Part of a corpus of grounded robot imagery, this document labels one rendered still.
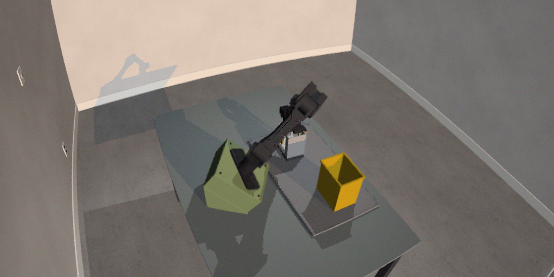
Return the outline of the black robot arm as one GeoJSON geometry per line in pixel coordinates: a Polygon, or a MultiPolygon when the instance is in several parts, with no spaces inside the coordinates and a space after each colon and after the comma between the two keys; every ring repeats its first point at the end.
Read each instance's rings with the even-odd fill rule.
{"type": "Polygon", "coordinates": [[[307,117],[311,118],[325,102],[327,96],[324,93],[320,93],[316,87],[317,86],[313,82],[310,82],[300,95],[295,94],[292,97],[289,106],[281,106],[279,113],[281,118],[283,118],[283,122],[271,134],[261,139],[259,143],[255,141],[250,146],[250,150],[246,155],[243,149],[230,150],[247,190],[260,188],[253,171],[257,167],[261,168],[271,158],[271,154],[276,150],[279,143],[296,125],[304,121],[307,117]]]}

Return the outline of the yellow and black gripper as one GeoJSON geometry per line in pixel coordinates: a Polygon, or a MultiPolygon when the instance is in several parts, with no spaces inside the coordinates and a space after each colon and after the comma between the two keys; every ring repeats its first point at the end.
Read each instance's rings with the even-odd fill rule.
{"type": "MultiPolygon", "coordinates": [[[[299,123],[298,125],[296,125],[290,132],[292,132],[294,134],[297,134],[298,133],[298,136],[300,135],[300,133],[302,133],[301,135],[303,135],[303,131],[306,133],[307,132],[307,129],[304,127],[304,125],[302,125],[301,123],[299,123]],[[304,128],[304,129],[303,129],[304,128]]],[[[280,142],[281,144],[283,144],[283,141],[284,139],[280,142]]]]}

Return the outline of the yellow plastics bin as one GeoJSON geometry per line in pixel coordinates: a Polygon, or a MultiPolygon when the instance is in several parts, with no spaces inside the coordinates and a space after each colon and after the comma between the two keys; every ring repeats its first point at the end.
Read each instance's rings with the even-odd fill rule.
{"type": "Polygon", "coordinates": [[[331,209],[335,212],[354,204],[365,178],[362,172],[345,152],[322,159],[320,162],[316,188],[331,209]]]}

